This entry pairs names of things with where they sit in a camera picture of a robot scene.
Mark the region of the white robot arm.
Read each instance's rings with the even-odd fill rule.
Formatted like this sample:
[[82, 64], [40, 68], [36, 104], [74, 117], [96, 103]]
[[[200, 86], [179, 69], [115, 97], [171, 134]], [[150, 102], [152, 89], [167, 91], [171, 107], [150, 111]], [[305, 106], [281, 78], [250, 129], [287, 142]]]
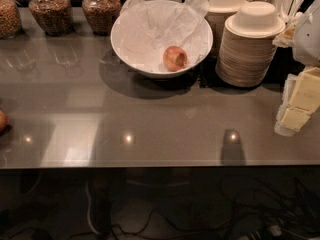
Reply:
[[320, 107], [320, 0], [298, 18], [290, 45], [294, 60], [305, 68], [285, 81], [274, 126], [282, 136], [299, 132]]

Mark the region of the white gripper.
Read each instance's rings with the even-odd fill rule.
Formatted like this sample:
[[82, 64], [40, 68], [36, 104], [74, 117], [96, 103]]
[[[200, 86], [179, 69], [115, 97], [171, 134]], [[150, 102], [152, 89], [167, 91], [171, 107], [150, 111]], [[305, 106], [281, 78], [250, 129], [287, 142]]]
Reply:
[[284, 83], [274, 131], [281, 136], [292, 137], [319, 107], [320, 68], [308, 66], [298, 76], [289, 74]]

